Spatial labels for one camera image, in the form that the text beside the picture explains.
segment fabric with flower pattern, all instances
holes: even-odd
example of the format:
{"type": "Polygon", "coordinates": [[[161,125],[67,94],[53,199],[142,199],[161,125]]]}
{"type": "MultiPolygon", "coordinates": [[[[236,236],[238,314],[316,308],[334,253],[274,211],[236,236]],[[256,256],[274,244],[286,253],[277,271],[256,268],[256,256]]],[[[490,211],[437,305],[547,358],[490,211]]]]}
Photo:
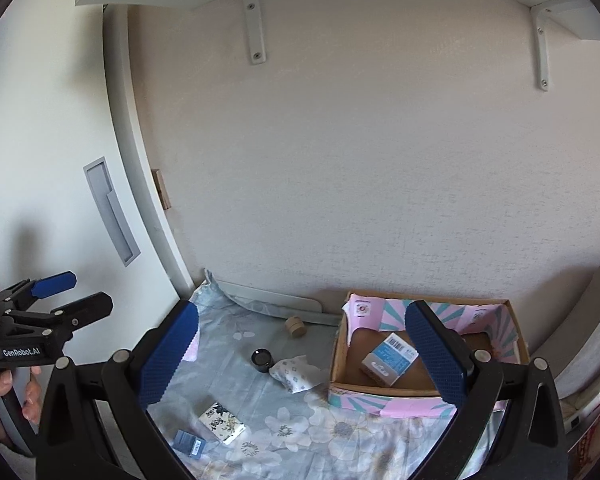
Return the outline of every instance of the fabric with flower pattern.
{"type": "Polygon", "coordinates": [[[254,433],[250,428],[243,431],[229,446],[226,459],[239,462],[242,470],[254,475],[266,476],[266,472],[282,462],[282,457],[267,447],[271,443],[271,432],[259,430],[254,433]]]}
{"type": "Polygon", "coordinates": [[[371,452],[376,443],[366,418],[348,410],[317,408],[309,418],[308,433],[317,444],[327,444],[331,456],[350,461],[357,454],[371,452]]]}
{"type": "Polygon", "coordinates": [[[198,478],[205,480],[232,480],[238,472],[236,466],[223,462],[222,460],[205,460],[205,468],[202,473],[194,473],[198,478]]]}
{"type": "Polygon", "coordinates": [[[280,408],[278,418],[268,416],[264,422],[271,430],[273,447],[286,447],[289,451],[298,452],[298,446],[311,445],[311,438],[305,433],[309,427],[305,416],[291,417],[288,409],[280,408]]]}
{"type": "MultiPolygon", "coordinates": [[[[304,402],[312,409],[316,410],[317,408],[324,408],[326,410],[330,410],[333,413],[344,412],[344,413],[358,413],[353,412],[352,410],[343,410],[342,408],[338,408],[329,404],[327,401],[327,389],[326,388],[314,388],[312,391],[304,394],[304,402]]],[[[383,431],[388,429],[389,426],[399,425],[402,421],[396,418],[389,418],[385,416],[376,416],[371,414],[363,414],[358,413],[359,416],[362,416],[366,420],[366,426],[371,433],[377,433],[378,431],[383,431]]]]}
{"type": "Polygon", "coordinates": [[[391,438],[376,441],[376,448],[370,453],[360,454],[353,461],[349,469],[356,473],[372,472],[369,475],[374,479],[402,480],[408,475],[404,473],[404,460],[407,453],[407,445],[401,439],[391,438]]]}

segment bed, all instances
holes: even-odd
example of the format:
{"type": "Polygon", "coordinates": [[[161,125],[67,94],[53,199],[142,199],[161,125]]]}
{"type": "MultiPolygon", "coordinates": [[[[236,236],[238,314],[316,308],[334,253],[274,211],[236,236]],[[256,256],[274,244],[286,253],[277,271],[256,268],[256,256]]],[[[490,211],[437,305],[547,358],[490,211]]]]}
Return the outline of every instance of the bed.
{"type": "MultiPolygon", "coordinates": [[[[275,306],[245,308],[236,301],[213,279],[196,291],[198,358],[182,361],[161,402],[149,407],[169,443],[178,430],[207,440],[199,460],[176,452],[193,475],[204,480],[408,478],[449,419],[398,420],[336,408],[326,401],[325,385],[288,393],[269,374],[254,369],[251,353],[267,348],[276,360],[306,355],[326,378],[337,328],[311,324],[306,336],[291,339],[284,319],[262,313],[275,315],[275,306]],[[228,446],[197,417],[216,401],[247,425],[228,446]]],[[[332,323],[333,316],[325,316],[332,323]]],[[[501,413],[492,416],[463,477],[480,467],[501,418],[501,413]]]]}

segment barcode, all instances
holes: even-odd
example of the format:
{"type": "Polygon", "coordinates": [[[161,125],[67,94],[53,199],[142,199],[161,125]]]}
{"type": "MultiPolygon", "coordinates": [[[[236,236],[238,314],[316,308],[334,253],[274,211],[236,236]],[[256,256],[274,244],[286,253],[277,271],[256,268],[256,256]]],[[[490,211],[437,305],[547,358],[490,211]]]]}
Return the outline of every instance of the barcode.
{"type": "Polygon", "coordinates": [[[398,343],[395,339],[389,339],[388,343],[398,352],[402,352],[404,350],[404,345],[402,343],[398,343]]]}

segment cardboard box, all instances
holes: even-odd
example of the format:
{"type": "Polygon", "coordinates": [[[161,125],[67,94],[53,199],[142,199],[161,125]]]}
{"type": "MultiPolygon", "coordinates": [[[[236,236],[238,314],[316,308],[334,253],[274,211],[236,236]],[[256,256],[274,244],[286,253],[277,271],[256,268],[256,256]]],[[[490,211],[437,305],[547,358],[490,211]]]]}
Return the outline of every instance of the cardboard box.
{"type": "MultiPolygon", "coordinates": [[[[517,331],[518,340],[515,343],[516,356],[519,358],[520,363],[528,364],[529,354],[526,348],[526,343],[522,337],[520,326],[516,315],[513,312],[513,308],[509,303],[509,300],[485,300],[475,298],[439,298],[432,296],[420,296],[416,294],[387,294],[383,292],[373,292],[368,290],[352,291],[347,297],[348,299],[352,294],[359,296],[369,296],[374,298],[385,298],[392,300],[425,300],[427,303],[448,303],[453,305],[489,305],[489,304],[502,304],[506,307],[510,318],[513,321],[515,330],[517,331]]],[[[386,388],[378,386],[374,383],[371,378],[365,375],[360,365],[362,360],[373,351],[388,335],[388,332],[378,332],[377,330],[370,330],[368,328],[358,328],[352,334],[352,340],[350,346],[347,345],[347,335],[349,328],[347,326],[347,316],[343,315],[342,323],[340,325],[340,331],[336,339],[336,343],[333,351],[333,359],[331,363],[331,376],[330,376],[330,402],[335,405],[342,405],[343,398],[347,397],[347,394],[367,394],[368,396],[380,396],[382,398],[424,398],[424,397],[439,397],[440,394],[435,389],[429,373],[427,372],[422,359],[418,358],[407,370],[407,372],[398,379],[398,381],[391,387],[386,388]]],[[[403,338],[405,341],[413,344],[409,339],[405,331],[394,331],[403,338]]],[[[487,334],[477,333],[468,334],[463,336],[467,344],[472,349],[485,349],[491,354],[494,353],[491,346],[491,342],[487,334]]],[[[354,402],[354,409],[360,405],[359,402],[355,401],[356,396],[350,397],[354,402]]],[[[369,400],[371,404],[374,400],[369,397],[368,399],[362,398],[362,400],[369,400]]]]}

